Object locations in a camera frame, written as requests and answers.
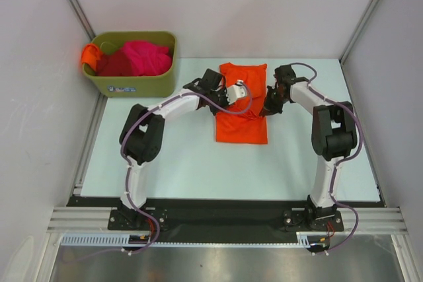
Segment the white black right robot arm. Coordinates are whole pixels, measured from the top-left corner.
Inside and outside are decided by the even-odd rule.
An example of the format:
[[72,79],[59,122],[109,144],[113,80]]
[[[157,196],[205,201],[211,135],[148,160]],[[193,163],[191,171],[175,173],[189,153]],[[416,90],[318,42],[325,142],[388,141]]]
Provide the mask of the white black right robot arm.
[[313,189],[307,198],[310,210],[305,223],[322,229],[340,205],[335,196],[337,176],[343,163],[360,153],[363,140],[360,122],[351,102],[336,102],[312,86],[317,71],[294,62],[274,70],[275,84],[267,87],[261,116],[281,114],[286,103],[298,104],[312,116],[311,145],[318,156]]

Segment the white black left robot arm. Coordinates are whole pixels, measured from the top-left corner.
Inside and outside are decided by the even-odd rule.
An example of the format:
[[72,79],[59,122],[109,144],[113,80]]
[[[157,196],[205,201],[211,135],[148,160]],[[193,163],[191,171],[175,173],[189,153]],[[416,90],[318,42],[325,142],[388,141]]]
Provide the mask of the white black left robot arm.
[[229,107],[226,80],[211,69],[155,105],[136,104],[130,109],[119,138],[120,155],[127,163],[121,196],[127,209],[122,219],[130,228],[145,224],[146,213],[140,207],[147,200],[147,170],[161,150],[165,124],[202,107],[209,107],[213,114]]

